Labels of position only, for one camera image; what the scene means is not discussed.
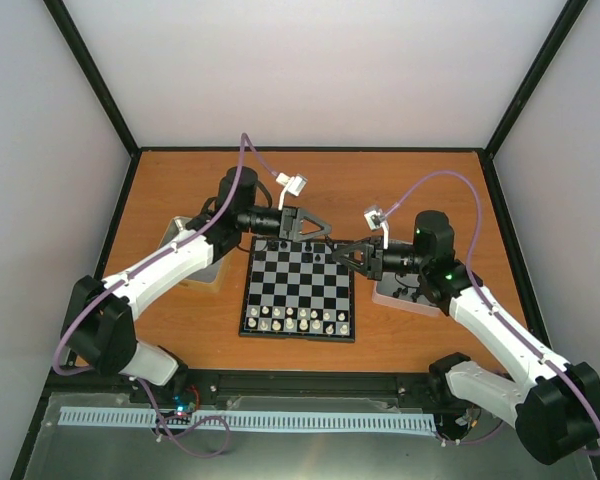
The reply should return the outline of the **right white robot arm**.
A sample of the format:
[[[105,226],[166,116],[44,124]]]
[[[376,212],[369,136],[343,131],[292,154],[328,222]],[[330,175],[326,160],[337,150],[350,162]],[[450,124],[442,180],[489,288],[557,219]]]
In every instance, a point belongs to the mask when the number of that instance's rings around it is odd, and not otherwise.
[[[412,242],[372,236],[338,247],[334,260],[368,279],[413,274],[430,304],[471,332],[505,368],[498,375],[463,354],[431,364],[439,403],[471,402],[512,427],[537,461],[551,465],[597,445],[600,454],[600,379],[587,363],[572,364],[523,328],[455,256],[454,230],[435,210],[415,218]]]

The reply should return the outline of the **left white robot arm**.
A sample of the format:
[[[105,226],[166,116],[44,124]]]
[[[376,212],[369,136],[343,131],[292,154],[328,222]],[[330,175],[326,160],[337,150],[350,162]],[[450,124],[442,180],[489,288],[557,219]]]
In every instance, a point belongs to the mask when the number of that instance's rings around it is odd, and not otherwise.
[[[188,390],[186,367],[166,349],[137,338],[134,323],[140,315],[182,280],[221,260],[245,233],[302,242],[331,231],[303,208],[257,205],[262,187],[253,169],[229,169],[217,195],[167,244],[117,274],[78,280],[58,347],[71,349],[86,370],[142,379],[164,401],[181,400]]]

